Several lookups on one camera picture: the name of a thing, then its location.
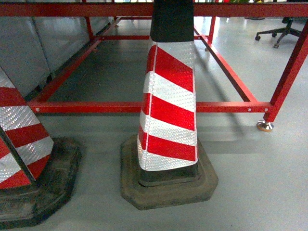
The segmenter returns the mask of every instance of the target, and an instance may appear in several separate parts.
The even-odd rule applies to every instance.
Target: cone base
[[[121,146],[121,195],[139,210],[207,201],[218,185],[218,178],[198,141],[200,178],[195,181],[144,187],[139,184],[137,136]]]
[[[0,191],[0,229],[35,226],[66,204],[81,159],[71,139],[54,139],[54,146],[36,185]]]
[[[144,187],[184,183],[199,180],[198,163],[187,167],[164,171],[145,171],[139,169],[139,184]]]

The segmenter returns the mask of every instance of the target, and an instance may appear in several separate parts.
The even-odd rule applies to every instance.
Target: red metal table frame
[[[83,3],[0,3],[0,16],[86,17],[90,45],[83,54],[72,61],[58,77],[48,84],[38,97],[28,102],[32,110],[36,113],[139,113],[141,102],[48,102],[47,100],[102,41],[149,39],[149,36],[110,36],[107,33],[120,20],[150,19],[152,12],[151,3],[86,3],[86,0],[83,0]],[[113,16],[115,21],[104,30],[102,35],[95,36],[89,19],[92,16]],[[194,16],[212,16],[209,35],[203,35],[195,28],[195,39],[200,39],[205,44],[243,99],[243,102],[197,102],[197,112],[265,113],[265,121],[273,122],[308,55],[308,22],[304,26],[271,100],[259,102],[213,46],[215,17],[308,17],[308,4],[195,3]]]

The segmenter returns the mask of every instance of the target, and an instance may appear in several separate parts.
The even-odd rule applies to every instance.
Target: gray floor
[[[196,18],[206,32],[208,18]],[[149,21],[125,21],[113,33],[148,34]],[[269,101],[297,38],[255,33],[283,27],[281,19],[217,19],[214,44],[261,101]],[[294,27],[303,28],[301,21]],[[198,101],[240,101],[219,66],[196,42]],[[139,101],[147,41],[100,45],[53,101]],[[120,196],[120,144],[136,134],[139,116],[40,116],[53,137],[82,144],[83,159],[71,201],[29,231],[307,231],[308,60],[305,61],[272,133],[258,131],[262,114],[198,114],[198,136],[219,177],[204,203],[139,211]]]

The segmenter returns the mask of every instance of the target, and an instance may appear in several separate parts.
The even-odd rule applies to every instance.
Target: traffic cone
[[[64,204],[79,160],[76,144],[54,143],[0,67],[0,228],[36,225]]]
[[[218,179],[197,140],[192,0],[155,0],[150,38],[137,150],[135,137],[122,146],[122,196],[138,209],[208,200]]]

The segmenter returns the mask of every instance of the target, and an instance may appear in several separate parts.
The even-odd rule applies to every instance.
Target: reflective stripe
[[[42,124],[8,130],[5,133],[10,138],[15,148],[31,144],[49,136]]]
[[[145,93],[143,94],[142,106],[141,111],[143,111],[146,115],[150,112],[150,101],[151,101],[151,94]]]
[[[193,92],[193,70],[160,48],[157,49],[154,71],[174,84]]]
[[[157,48],[157,46],[154,45],[149,50],[146,72],[153,71],[153,69],[154,69],[156,48]]]
[[[3,140],[0,138],[0,159],[6,156],[8,153],[10,153],[10,150],[8,149],[6,144],[3,142]]]
[[[176,159],[172,157],[164,157],[147,152],[142,149],[139,138],[137,139],[137,145],[138,145],[140,167],[146,171],[163,171],[179,167],[186,167],[193,165],[198,161],[198,160],[189,161],[189,160]]]
[[[0,159],[0,183],[12,177],[20,170],[21,168],[15,161],[13,155],[8,153]]]
[[[145,128],[145,124],[151,124],[151,128]],[[172,124],[151,118],[143,112],[140,114],[140,125],[145,133],[151,136],[159,137],[167,141],[178,142],[186,145],[197,145],[197,132],[174,126]]]
[[[0,67],[0,88],[15,88],[14,84],[10,81],[4,70]]]
[[[29,106],[0,107],[0,118],[4,131],[39,124]]]
[[[53,141],[46,137],[39,141],[16,148],[18,154],[26,165],[30,165],[48,155],[52,151]]]
[[[159,42],[160,49],[181,61],[186,66],[193,68],[194,63],[194,42]]]
[[[152,96],[150,116],[166,123],[194,131],[195,113]]]
[[[151,93],[159,99],[191,112],[196,110],[194,92],[174,84],[153,71],[149,72],[145,77],[143,93]]]
[[[10,178],[1,182],[0,189],[15,188],[15,187],[25,186],[29,184],[31,184],[31,182],[29,181],[28,177],[25,175],[25,173],[22,170],[20,170],[16,172]]]
[[[46,157],[33,162],[32,164],[28,165],[28,169],[30,170],[30,172],[32,173],[34,179],[39,178],[41,172],[43,171],[45,165],[47,164],[47,161],[49,160],[49,155],[47,155]]]
[[[0,107],[25,106],[25,100],[16,88],[0,88]]]

